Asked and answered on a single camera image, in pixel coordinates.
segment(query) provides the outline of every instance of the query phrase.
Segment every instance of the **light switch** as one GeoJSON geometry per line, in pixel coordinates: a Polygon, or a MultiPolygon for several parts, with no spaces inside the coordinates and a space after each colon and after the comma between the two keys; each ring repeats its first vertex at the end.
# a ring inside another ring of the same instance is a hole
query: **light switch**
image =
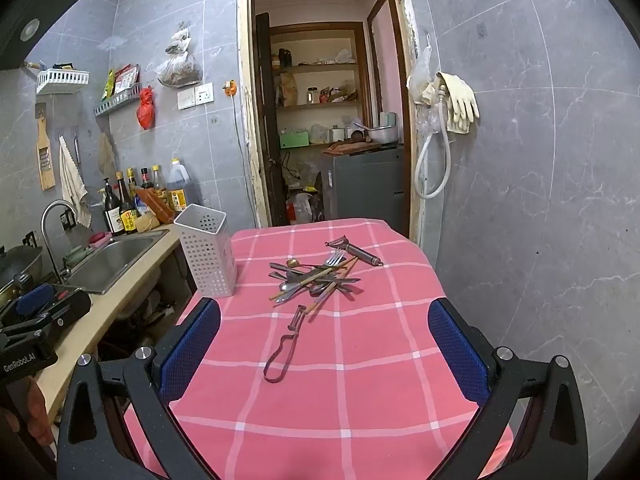
{"type": "Polygon", "coordinates": [[[195,91],[197,105],[203,105],[204,103],[213,102],[213,83],[196,86],[195,91]]]}
{"type": "Polygon", "coordinates": [[[187,88],[182,92],[178,92],[178,110],[191,108],[196,105],[196,94],[192,88],[187,88]]]}

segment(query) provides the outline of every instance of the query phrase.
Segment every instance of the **faucet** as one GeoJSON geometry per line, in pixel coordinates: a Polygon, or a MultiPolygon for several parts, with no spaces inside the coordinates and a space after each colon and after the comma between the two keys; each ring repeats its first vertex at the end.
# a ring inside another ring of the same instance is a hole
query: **faucet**
{"type": "Polygon", "coordinates": [[[51,252],[51,243],[49,242],[49,235],[47,235],[47,216],[49,216],[50,211],[55,208],[55,206],[57,205],[63,205],[66,208],[68,208],[71,211],[71,214],[74,217],[74,220],[76,220],[76,212],[74,211],[74,207],[67,202],[66,200],[54,200],[53,202],[51,202],[48,206],[46,206],[46,208],[44,208],[44,211],[42,213],[42,220],[40,221],[40,229],[42,231],[42,238],[44,239],[44,245],[47,248],[47,253],[49,253],[49,258],[51,258],[51,264],[53,265],[53,272],[56,273],[56,278],[58,279],[58,282],[63,284],[64,279],[62,277],[62,275],[60,274],[60,271],[58,270],[58,266],[56,265],[56,260],[53,257],[53,253],[51,252]]]}

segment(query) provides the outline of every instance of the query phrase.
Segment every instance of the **wooden door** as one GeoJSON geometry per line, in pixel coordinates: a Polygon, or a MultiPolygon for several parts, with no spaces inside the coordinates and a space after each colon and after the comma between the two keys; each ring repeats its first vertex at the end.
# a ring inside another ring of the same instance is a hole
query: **wooden door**
{"type": "Polygon", "coordinates": [[[271,69],[271,34],[267,12],[255,17],[255,32],[260,70],[260,81],[256,83],[260,86],[262,94],[262,102],[258,104],[258,120],[271,224],[273,226],[289,225],[286,203],[287,185],[282,176],[282,165],[280,164],[280,138],[276,118],[276,95],[271,69]]]}

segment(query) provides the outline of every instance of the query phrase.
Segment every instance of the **pink tablecloth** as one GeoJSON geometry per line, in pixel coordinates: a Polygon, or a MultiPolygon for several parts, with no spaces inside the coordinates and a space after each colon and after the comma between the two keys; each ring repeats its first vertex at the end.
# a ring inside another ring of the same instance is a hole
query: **pink tablecloth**
{"type": "MultiPolygon", "coordinates": [[[[477,405],[462,396],[428,330],[428,306],[444,294],[420,249],[384,222],[349,219],[238,232],[233,251],[238,284],[218,301],[220,331],[171,403],[207,463],[225,480],[427,478],[477,405]],[[358,262],[350,276],[362,279],[362,293],[352,301],[334,293],[307,317],[284,380],[267,383],[264,362],[296,307],[310,303],[304,292],[274,308],[269,262],[321,263],[332,251],[324,242],[341,235],[385,265],[358,262]]],[[[126,419],[146,466],[161,472],[132,410],[126,419]]],[[[512,439],[507,430],[485,473],[512,439]]]]}

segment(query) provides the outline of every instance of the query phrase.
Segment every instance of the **green box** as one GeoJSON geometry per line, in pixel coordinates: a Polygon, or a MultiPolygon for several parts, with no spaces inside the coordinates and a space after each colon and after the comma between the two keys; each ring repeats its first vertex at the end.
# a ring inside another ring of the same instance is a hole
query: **green box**
{"type": "Polygon", "coordinates": [[[280,148],[299,148],[309,145],[309,132],[285,132],[280,134],[280,148]]]}

